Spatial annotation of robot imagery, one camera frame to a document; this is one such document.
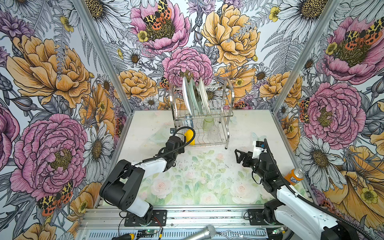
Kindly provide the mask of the clear plastic tumbler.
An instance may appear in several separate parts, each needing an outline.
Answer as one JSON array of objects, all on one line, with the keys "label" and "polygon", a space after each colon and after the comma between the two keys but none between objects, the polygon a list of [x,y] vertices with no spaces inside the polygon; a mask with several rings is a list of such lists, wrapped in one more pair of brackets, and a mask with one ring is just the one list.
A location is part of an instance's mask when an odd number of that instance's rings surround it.
[{"label": "clear plastic tumbler", "polygon": [[222,142],[221,131],[219,127],[213,126],[208,130],[208,141],[211,144],[219,144]]}]

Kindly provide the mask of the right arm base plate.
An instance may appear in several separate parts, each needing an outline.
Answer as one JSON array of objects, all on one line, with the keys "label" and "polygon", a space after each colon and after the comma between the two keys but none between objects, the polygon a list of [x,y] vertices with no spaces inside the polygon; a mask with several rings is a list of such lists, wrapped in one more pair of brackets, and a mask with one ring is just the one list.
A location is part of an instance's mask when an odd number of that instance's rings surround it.
[{"label": "right arm base plate", "polygon": [[274,222],[267,222],[263,210],[261,209],[248,209],[243,218],[249,221],[251,226],[266,226],[274,225]]}]

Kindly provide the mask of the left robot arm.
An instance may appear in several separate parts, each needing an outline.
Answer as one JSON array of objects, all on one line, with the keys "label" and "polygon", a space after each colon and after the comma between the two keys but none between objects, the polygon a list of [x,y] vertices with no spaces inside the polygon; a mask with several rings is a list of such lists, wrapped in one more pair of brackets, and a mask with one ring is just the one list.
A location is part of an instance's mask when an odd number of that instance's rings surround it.
[{"label": "left robot arm", "polygon": [[109,205],[133,216],[136,223],[149,224],[153,218],[153,206],[139,197],[142,180],[172,168],[177,156],[185,152],[186,145],[185,139],[171,136],[165,147],[153,158],[137,164],[120,160],[103,183],[100,197]]}]

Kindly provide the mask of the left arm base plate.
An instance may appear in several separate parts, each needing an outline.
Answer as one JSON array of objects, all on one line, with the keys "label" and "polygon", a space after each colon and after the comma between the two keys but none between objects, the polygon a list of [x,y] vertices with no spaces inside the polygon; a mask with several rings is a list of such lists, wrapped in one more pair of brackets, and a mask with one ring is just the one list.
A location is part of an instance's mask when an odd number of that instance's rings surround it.
[{"label": "left arm base plate", "polygon": [[167,210],[152,210],[144,217],[138,217],[130,212],[125,218],[125,227],[165,227],[167,223]]}]

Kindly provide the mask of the yellow plastic bowl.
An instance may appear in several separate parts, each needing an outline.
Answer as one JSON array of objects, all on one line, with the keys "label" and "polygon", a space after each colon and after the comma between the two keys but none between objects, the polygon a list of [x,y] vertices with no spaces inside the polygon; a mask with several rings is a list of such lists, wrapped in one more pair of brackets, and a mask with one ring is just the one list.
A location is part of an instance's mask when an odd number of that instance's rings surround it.
[{"label": "yellow plastic bowl", "polygon": [[[193,137],[194,137],[194,132],[192,130],[187,130],[185,133],[184,133],[185,137],[186,137],[186,142],[189,142]],[[194,146],[195,145],[195,140],[191,141],[190,142],[190,145],[191,146]]]}]

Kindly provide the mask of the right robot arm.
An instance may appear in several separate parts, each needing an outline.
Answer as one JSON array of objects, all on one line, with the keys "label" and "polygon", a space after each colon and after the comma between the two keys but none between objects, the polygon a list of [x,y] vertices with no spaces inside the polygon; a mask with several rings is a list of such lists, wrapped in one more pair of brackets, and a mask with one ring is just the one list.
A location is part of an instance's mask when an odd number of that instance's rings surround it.
[{"label": "right robot arm", "polygon": [[237,163],[252,169],[261,185],[274,199],[265,203],[264,220],[288,227],[303,240],[357,240],[372,237],[336,214],[308,201],[282,176],[273,155],[263,150],[258,158],[252,152],[235,150]]}]

